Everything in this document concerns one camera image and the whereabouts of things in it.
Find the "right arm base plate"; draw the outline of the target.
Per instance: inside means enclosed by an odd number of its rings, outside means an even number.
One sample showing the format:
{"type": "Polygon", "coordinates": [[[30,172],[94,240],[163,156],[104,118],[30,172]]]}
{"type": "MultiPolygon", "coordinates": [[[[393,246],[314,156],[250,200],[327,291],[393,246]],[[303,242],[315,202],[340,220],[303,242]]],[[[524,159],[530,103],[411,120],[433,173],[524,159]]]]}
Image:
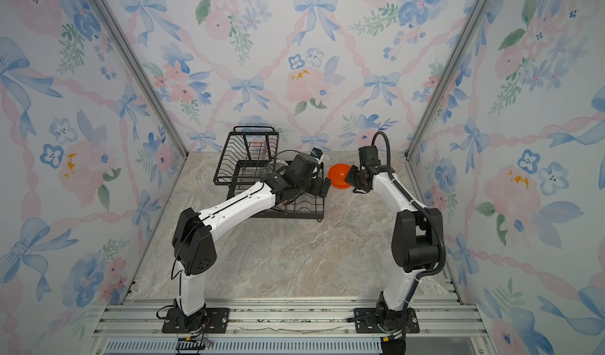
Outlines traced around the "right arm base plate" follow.
{"type": "Polygon", "coordinates": [[[393,335],[402,329],[403,324],[406,334],[418,334],[421,330],[412,308],[407,309],[405,316],[401,311],[378,312],[376,308],[355,308],[353,314],[348,323],[354,324],[357,334],[393,335]]]}

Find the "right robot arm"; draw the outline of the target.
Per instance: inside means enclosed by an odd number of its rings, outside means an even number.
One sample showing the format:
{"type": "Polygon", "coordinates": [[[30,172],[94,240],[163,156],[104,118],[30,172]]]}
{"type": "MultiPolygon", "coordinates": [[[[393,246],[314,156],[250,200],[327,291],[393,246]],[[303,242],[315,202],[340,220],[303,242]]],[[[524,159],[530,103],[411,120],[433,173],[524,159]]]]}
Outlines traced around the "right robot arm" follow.
{"type": "Polygon", "coordinates": [[[395,214],[391,253],[396,270],[378,298],[375,317],[362,317],[384,331],[395,331],[397,323],[406,324],[420,281],[444,267],[442,216],[412,197],[389,162],[380,161],[375,145],[359,149],[359,166],[349,170],[345,181],[358,194],[374,192],[395,214]]]}

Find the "orange plastic bowl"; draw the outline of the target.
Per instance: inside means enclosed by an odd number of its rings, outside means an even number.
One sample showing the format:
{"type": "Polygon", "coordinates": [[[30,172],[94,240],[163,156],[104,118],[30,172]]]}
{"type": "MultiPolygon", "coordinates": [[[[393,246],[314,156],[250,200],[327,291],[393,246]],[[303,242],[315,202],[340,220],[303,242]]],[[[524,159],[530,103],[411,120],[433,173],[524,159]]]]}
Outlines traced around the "orange plastic bowl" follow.
{"type": "Polygon", "coordinates": [[[335,189],[349,189],[351,185],[346,182],[346,177],[351,170],[351,165],[335,164],[330,167],[328,178],[331,180],[331,185],[335,189]]]}

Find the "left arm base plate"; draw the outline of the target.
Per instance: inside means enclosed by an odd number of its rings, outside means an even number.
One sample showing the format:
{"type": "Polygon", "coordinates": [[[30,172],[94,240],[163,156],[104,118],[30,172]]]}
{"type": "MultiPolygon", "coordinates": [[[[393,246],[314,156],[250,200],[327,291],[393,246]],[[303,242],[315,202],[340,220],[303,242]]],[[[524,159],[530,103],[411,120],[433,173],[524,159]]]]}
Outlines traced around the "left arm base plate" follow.
{"type": "Polygon", "coordinates": [[[230,309],[202,308],[191,316],[184,315],[177,307],[171,307],[162,319],[163,334],[225,334],[230,309]]]}

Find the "black wire dish rack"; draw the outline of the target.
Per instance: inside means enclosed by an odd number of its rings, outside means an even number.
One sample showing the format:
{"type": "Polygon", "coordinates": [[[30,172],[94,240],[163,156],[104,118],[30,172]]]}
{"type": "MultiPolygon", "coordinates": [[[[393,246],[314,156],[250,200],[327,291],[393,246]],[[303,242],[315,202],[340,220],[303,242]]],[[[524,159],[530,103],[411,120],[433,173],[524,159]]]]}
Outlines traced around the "black wire dish rack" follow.
{"type": "MultiPolygon", "coordinates": [[[[291,164],[294,151],[278,149],[280,134],[272,126],[234,126],[214,174],[214,184],[228,186],[228,198],[244,192],[265,175],[291,164]]],[[[277,205],[254,215],[266,219],[314,219],[325,216],[325,199],[304,194],[288,205],[277,205]]]]}

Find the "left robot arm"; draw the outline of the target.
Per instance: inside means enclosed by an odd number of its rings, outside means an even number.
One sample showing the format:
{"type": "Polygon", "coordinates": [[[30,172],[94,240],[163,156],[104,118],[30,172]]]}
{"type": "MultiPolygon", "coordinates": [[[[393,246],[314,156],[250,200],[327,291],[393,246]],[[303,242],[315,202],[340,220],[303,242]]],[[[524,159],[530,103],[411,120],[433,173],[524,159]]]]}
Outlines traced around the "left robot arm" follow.
{"type": "Polygon", "coordinates": [[[331,180],[322,178],[323,151],[298,153],[288,166],[272,171],[244,192],[199,212],[182,211],[173,235],[174,265],[171,277],[179,279],[176,309],[193,317],[206,307],[205,272],[217,261],[215,242],[246,219],[304,194],[324,198],[331,180]]]}

